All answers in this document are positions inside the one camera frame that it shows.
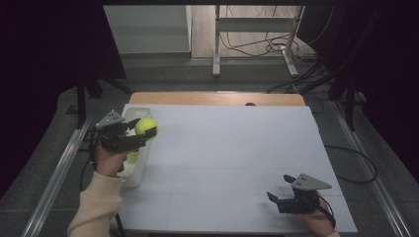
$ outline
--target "sweater sleeve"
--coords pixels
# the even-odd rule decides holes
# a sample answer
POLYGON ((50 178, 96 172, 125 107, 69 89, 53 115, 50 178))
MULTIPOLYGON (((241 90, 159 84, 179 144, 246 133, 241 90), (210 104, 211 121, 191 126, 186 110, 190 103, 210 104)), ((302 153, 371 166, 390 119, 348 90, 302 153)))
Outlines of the sweater sleeve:
POLYGON ((123 206, 121 178, 93 174, 89 187, 80 194, 80 207, 67 229, 70 237, 109 236, 111 219, 123 206))
POLYGON ((333 232, 332 234, 329 234, 326 237, 340 237, 340 234, 338 232, 333 232))

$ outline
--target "table leg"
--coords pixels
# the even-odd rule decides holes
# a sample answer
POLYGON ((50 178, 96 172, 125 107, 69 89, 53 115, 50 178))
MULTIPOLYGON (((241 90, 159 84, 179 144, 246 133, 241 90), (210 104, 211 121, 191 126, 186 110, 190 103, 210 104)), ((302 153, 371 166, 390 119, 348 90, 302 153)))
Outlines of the table leg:
POLYGON ((296 13, 293 17, 293 25, 289 34, 289 39, 287 40, 286 46, 283 48, 283 57, 286 61, 287 67, 292 77, 298 76, 298 72, 296 71, 295 65, 293 64, 293 56, 291 54, 291 49, 293 46, 293 39, 295 38, 296 29, 298 28, 299 20, 301 19, 302 8, 302 6, 297 6, 296 8, 296 13))
POLYGON ((213 48, 212 55, 212 76, 219 76, 219 59, 220 48, 219 48, 219 5, 215 6, 215 46, 213 48))

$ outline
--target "black pole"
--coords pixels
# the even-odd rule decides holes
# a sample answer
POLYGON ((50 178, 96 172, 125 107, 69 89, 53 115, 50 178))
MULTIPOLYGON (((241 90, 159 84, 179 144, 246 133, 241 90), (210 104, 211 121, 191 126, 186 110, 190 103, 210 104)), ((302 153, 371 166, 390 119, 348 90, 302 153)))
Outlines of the black pole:
POLYGON ((86 120, 86 97, 84 92, 84 82, 81 77, 77 77, 77 105, 78 105, 78 122, 77 129, 80 129, 86 120))

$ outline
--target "tennis ball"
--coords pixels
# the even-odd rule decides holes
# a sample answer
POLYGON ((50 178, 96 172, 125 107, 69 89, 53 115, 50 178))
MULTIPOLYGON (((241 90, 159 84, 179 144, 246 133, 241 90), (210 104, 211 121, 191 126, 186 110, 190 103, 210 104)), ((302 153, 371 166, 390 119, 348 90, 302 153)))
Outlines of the tennis ball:
POLYGON ((138 159, 138 151, 129 152, 129 154, 126 156, 126 161, 129 164, 134 164, 137 159, 138 159))
POLYGON ((158 124, 152 118, 142 118, 135 125, 135 134, 146 134, 148 140, 154 139, 158 133, 158 124))

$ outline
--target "metal bar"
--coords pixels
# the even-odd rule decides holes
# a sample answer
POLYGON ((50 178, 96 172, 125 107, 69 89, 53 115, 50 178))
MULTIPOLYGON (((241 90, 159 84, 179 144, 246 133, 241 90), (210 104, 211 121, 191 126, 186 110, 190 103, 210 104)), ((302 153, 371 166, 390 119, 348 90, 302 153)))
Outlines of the metal bar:
POLYGON ((288 33, 293 18, 221 18, 220 32, 288 33))
POLYGON ((368 6, 375 0, 94 0, 98 4, 118 5, 244 5, 244 6, 368 6))
POLYGON ((22 233, 22 236, 38 236, 40 234, 43 224, 45 223, 59 190, 61 189, 61 185, 68 173, 71 163, 73 162, 74 156, 77 153, 78 147, 83 140, 84 134, 92 123, 93 113, 95 112, 99 102, 99 99, 91 99, 89 101, 89 115, 82 127, 80 129, 76 129, 71 136, 70 141, 68 142, 67 147, 62 153, 58 165, 55 168, 55 171, 43 191, 40 201, 35 207, 35 210, 32 213, 24 232, 22 233))
POLYGON ((212 55, 212 75, 219 76, 220 64, 220 47, 219 47, 219 5, 215 6, 215 46, 212 55))
POLYGON ((84 93, 84 82, 82 77, 76 79, 77 83, 77 105, 78 105, 78 122, 76 129, 80 129, 86 120, 86 97, 84 93))
POLYGON ((302 6, 296 7, 296 13, 295 13, 295 16, 293 17, 293 25, 290 30, 289 39, 287 40, 287 44, 285 47, 283 47, 283 51, 282 51, 284 61, 286 62, 287 68, 292 77, 298 76, 298 71, 296 70, 296 67, 293 64, 293 57, 291 55, 291 49, 293 46, 293 39, 295 38, 296 30, 298 29, 299 20, 301 19, 302 9, 303 9, 302 6))
MULTIPOLYGON (((332 109, 335 113, 335 116, 339 120, 340 125, 341 125, 349 143, 351 144, 352 148, 359 151, 359 152, 367 154, 367 152, 365 151, 363 145, 361 144, 361 141, 359 140, 357 134, 355 132, 353 132, 349 126, 346 125, 345 114, 344 114, 342 108, 337 104, 337 102, 332 101, 330 103, 331 103, 332 109)), ((363 171, 365 172, 365 174, 367 175, 368 178, 372 178, 373 173, 374 173, 373 167, 371 166, 371 164, 366 162, 365 159, 362 159, 361 156, 359 156, 359 158, 360 158, 361 168, 363 169, 363 171)), ((379 177, 377 177, 377 179, 374 182, 372 182, 371 185, 372 185, 372 188, 373 188, 374 192, 376 193, 377 200, 378 200, 379 204, 381 205, 385 215, 387 216, 388 221, 389 221, 391 227, 393 228, 394 233, 396 234, 396 236, 399 236, 399 237, 412 236, 410 234, 410 231, 409 231, 405 221, 403 220, 403 217, 402 217, 400 211, 398 210, 397 206, 395 205, 394 200, 392 199, 392 197, 388 193, 388 191, 385 188, 384 184, 382 183, 381 179, 379 177)))
POLYGON ((284 49, 284 54, 290 55, 291 48, 293 46, 293 39, 295 38, 296 30, 298 29, 299 21, 301 20, 301 14, 302 14, 302 6, 296 7, 296 13, 293 17, 293 25, 290 30, 289 39, 287 40, 286 48, 284 49))

